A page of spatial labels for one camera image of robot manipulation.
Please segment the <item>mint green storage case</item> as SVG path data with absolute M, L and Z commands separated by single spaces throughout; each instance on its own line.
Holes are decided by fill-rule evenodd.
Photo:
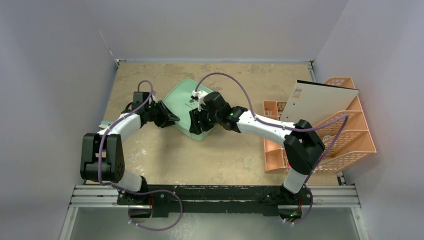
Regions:
M 162 101 L 166 107 L 180 119 L 175 122 L 173 127 L 192 140 L 200 142 L 208 136 L 210 130 L 199 135 L 190 133 L 189 131 L 191 125 L 189 111 L 198 108 L 198 102 L 191 98 L 192 91 L 197 84 L 198 83 L 192 79 L 184 79 L 178 83 Z

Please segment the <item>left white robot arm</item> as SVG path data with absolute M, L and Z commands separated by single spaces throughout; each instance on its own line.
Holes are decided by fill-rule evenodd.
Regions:
M 82 139 L 80 176 L 129 193 L 138 205 L 149 199 L 146 178 L 126 169 L 123 143 L 145 124 L 153 122 L 159 128 L 175 125 L 180 118 L 150 92 L 135 91 L 133 100 L 119 118 L 97 133 L 87 133 Z

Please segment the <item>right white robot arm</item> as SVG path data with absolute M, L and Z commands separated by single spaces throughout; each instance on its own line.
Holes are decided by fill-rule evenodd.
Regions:
M 219 92 L 193 91 L 197 108 L 189 111 L 189 132 L 200 135 L 219 125 L 227 131 L 251 134 L 282 146 L 289 163 L 280 196 L 288 204 L 300 198 L 301 188 L 315 169 L 325 145 L 305 120 L 283 122 L 257 115 L 241 106 L 230 106 Z

